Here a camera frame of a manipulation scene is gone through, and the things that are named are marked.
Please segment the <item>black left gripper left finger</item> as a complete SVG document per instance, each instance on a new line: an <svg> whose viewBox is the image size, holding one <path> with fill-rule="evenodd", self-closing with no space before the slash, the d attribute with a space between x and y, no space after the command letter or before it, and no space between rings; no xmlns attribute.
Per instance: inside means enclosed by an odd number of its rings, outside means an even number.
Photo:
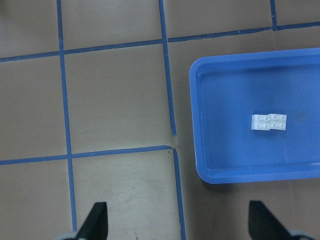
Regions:
<svg viewBox="0 0 320 240"><path fill-rule="evenodd" d="M107 203L96 202L77 232L75 240L106 240L108 230Z"/></svg>

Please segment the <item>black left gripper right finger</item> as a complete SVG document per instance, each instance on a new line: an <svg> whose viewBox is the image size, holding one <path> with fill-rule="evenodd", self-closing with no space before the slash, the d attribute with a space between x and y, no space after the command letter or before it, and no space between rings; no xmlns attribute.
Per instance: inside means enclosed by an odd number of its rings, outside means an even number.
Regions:
<svg viewBox="0 0 320 240"><path fill-rule="evenodd" d="M290 240L292 235L262 201L251 200L248 232L252 240Z"/></svg>

